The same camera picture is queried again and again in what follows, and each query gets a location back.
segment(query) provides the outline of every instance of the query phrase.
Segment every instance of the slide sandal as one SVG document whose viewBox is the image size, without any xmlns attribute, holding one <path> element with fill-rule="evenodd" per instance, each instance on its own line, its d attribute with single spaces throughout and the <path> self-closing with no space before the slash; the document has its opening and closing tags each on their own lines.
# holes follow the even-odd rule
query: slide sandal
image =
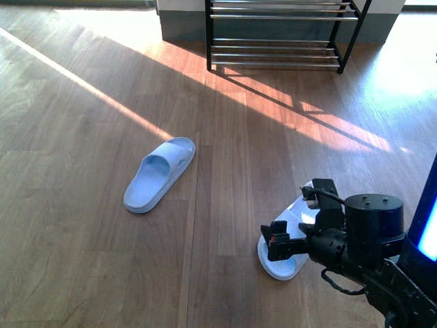
<svg viewBox="0 0 437 328">
<path fill-rule="evenodd" d="M 137 175 L 124 193 L 124 206 L 132 213 L 151 210 L 194 158 L 196 146 L 185 137 L 161 144 L 141 161 Z"/>
<path fill-rule="evenodd" d="M 309 209 L 307 203 L 300 196 L 275 221 L 287 221 L 287 233 L 290 234 L 290 238 L 304 238 L 305 234 L 299 230 L 298 224 L 301 222 L 314 223 L 318 212 L 319 210 Z M 269 261 L 267 259 L 267 244 L 262 235 L 258 241 L 257 250 L 259 261 L 264 270 L 277 280 L 285 281 L 293 278 L 308 259 L 308 254 L 296 254 L 288 260 Z"/>
</svg>

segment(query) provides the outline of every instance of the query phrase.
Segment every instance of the wall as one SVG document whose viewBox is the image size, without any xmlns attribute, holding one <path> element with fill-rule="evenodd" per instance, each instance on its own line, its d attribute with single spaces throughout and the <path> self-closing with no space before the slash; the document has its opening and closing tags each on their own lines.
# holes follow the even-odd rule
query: wall
<svg viewBox="0 0 437 328">
<path fill-rule="evenodd" d="M 385 42 L 397 16 L 404 6 L 405 0 L 373 0 L 357 42 Z M 365 0 L 356 0 L 362 9 Z M 204 40 L 205 39 L 205 1 L 204 0 L 158 0 L 163 39 L 176 40 Z M 314 38 L 326 39 L 326 32 L 330 31 L 330 23 L 318 24 L 300 21 L 260 21 L 217 20 L 214 26 L 218 37 L 230 38 L 274 38 L 306 40 Z M 354 25 L 343 24 L 338 41 L 348 41 L 350 30 Z"/>
</svg>

